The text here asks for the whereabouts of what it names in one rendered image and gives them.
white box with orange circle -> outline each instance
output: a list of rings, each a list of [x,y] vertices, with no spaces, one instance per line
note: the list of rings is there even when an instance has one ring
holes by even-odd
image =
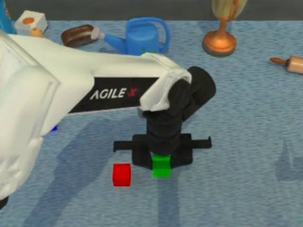
[[[30,35],[34,27],[44,32],[47,29],[47,21],[44,13],[25,10],[15,22],[15,29],[18,35]]]

gray background wall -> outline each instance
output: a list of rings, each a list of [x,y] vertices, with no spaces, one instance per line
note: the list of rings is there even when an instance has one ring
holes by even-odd
[[[48,20],[214,20],[210,0],[6,0],[13,19],[28,9]],[[238,20],[303,20],[303,0],[248,0]]]

blue tablecloth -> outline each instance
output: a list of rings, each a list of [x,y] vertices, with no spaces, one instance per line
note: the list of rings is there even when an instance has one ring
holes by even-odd
[[[51,21],[46,36],[82,24],[124,36],[125,22]],[[114,188],[114,140],[142,133],[134,109],[67,116],[46,136],[36,166],[0,212],[1,227],[302,227],[303,77],[268,63],[303,56],[303,22],[235,21],[236,52],[205,54],[201,40],[217,22],[173,21],[167,55],[207,70],[216,96],[184,125],[195,139],[212,137],[194,163],[169,179],[132,167],[132,187]],[[87,51],[115,52],[102,41]]]

green cube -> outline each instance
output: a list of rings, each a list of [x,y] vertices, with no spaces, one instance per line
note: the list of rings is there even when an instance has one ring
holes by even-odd
[[[170,156],[152,156],[153,177],[170,177]]]

